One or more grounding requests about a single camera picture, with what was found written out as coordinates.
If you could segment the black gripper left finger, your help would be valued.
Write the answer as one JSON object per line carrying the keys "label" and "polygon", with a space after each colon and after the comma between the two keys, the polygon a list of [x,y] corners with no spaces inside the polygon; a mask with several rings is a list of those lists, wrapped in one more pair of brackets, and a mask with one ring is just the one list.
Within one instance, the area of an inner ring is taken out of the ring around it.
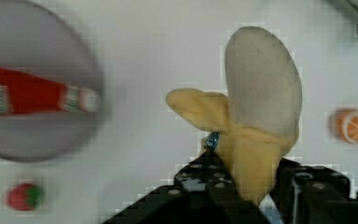
{"label": "black gripper left finger", "polygon": [[158,187],[103,224],[270,224],[243,200],[212,150],[182,168],[171,185]]}

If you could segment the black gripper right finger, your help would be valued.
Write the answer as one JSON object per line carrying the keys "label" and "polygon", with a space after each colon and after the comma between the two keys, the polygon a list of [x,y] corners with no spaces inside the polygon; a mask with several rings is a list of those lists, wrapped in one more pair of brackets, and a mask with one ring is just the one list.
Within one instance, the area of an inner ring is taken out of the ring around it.
{"label": "black gripper right finger", "polygon": [[344,174],[282,159],[269,196],[284,224],[358,224],[358,191],[350,193]]}

